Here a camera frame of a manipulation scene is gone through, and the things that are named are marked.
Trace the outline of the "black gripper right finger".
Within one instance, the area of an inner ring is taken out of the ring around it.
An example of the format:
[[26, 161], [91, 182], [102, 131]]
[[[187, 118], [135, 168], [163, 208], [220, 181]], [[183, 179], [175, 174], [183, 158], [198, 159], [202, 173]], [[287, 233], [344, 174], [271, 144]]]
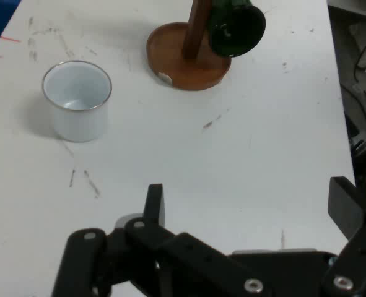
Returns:
[[366, 296], [366, 198], [345, 177], [329, 181], [328, 213], [347, 244], [322, 279], [326, 296]]

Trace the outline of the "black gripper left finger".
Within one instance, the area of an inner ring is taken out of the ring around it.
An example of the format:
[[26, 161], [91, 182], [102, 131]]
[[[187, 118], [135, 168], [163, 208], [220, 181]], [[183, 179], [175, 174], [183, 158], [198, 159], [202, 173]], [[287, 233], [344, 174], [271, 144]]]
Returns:
[[188, 233], [161, 225], [163, 186], [152, 184], [144, 211], [106, 234], [72, 233], [53, 296], [110, 296], [130, 282], [146, 296], [271, 296], [266, 279]]

